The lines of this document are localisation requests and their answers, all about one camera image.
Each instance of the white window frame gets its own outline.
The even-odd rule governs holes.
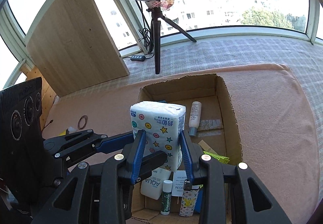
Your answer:
[[[35,17],[30,30],[25,35],[16,19],[14,18],[12,11],[9,7],[9,4],[6,2],[4,7],[0,11],[0,33],[1,36],[8,46],[9,50],[19,61],[18,65],[12,72],[5,86],[13,85],[21,71],[28,71],[34,67],[33,60],[26,51],[25,45],[28,43],[32,30],[37,26],[39,20],[44,15],[46,10],[49,8],[51,3],[54,0],[47,0],[45,4],[41,7],[39,13]],[[136,4],[136,1],[133,0],[114,0],[118,9],[120,10],[122,16],[125,19],[130,31],[134,35],[137,45],[130,46],[120,50],[122,57],[127,57],[129,55],[143,51],[147,53],[146,49],[143,46],[143,43],[140,41],[141,35],[139,29],[143,28],[143,20],[141,12]],[[221,36],[233,36],[233,35],[271,35],[271,36],[280,36],[280,37],[292,37],[295,39],[301,39],[309,41],[314,44],[322,44],[323,40],[316,37],[317,29],[319,24],[319,0],[309,0],[309,13],[308,21],[306,25],[305,33],[298,31],[281,29],[281,28],[270,28],[270,27],[214,27],[214,28],[204,28],[199,30],[192,30],[189,33],[195,39],[204,39],[210,37],[221,37]],[[176,44],[183,41],[188,41],[188,39],[179,33],[175,33],[169,36],[161,38],[161,46],[166,46],[170,44]]]

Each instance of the triangular cutout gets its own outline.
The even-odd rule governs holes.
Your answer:
[[[256,212],[271,208],[271,203],[252,178],[248,178],[252,204]]]
[[[62,190],[61,194],[54,202],[54,207],[60,208],[63,210],[71,209],[77,183],[78,183],[78,179],[76,177],[70,181],[70,183],[65,187],[64,190]]]

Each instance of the tripod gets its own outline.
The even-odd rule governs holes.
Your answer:
[[[180,33],[185,35],[192,42],[196,40],[190,36],[184,29],[175,24],[172,20],[165,17],[160,9],[160,7],[148,8],[148,12],[151,12],[151,27],[150,27],[150,45],[149,52],[152,52],[154,48],[155,53],[155,73],[160,73],[160,21],[158,18],[163,19],[167,24],[171,25],[173,28],[177,29]]]

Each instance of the silver bolt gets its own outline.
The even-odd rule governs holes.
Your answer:
[[[238,164],[238,167],[241,168],[241,169],[247,169],[248,168],[248,165],[245,162],[240,162]]]
[[[86,164],[86,162],[80,162],[80,163],[78,164],[78,168],[79,168],[79,169],[85,169],[87,166],[88,166],[88,164]]]
[[[210,156],[210,155],[208,155],[208,154],[204,154],[204,155],[202,155],[202,159],[203,159],[204,161],[209,161],[209,160],[211,160],[211,156]]]
[[[114,159],[115,159],[115,160],[123,160],[123,158],[124,158],[124,155],[123,155],[123,154],[116,154],[116,155],[114,156]]]
[[[59,179],[54,180],[54,185],[55,186],[59,186],[59,184],[60,184],[60,180]]]

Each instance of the pink cloth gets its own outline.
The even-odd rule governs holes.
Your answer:
[[[237,118],[243,160],[264,182],[294,224],[305,224],[315,210],[319,195],[319,150],[315,122],[305,94],[286,65],[256,64],[191,72],[222,76]],[[129,108],[137,102],[142,86],[181,77],[170,76],[118,87],[106,92],[75,96],[55,103],[47,120],[53,119],[43,137],[77,128],[88,116],[85,129],[115,135],[131,130]],[[96,154],[90,164],[112,154]]]

